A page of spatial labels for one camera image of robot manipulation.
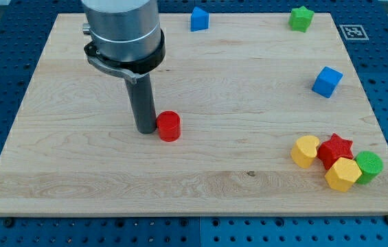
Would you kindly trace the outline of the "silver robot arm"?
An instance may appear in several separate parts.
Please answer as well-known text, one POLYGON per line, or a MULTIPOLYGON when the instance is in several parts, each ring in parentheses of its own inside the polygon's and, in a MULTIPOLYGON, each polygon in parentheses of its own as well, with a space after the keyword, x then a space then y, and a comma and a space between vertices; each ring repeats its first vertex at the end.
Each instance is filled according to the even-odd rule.
POLYGON ((166 54, 156 0, 82 0, 84 47, 96 69, 131 84, 158 67, 166 54))

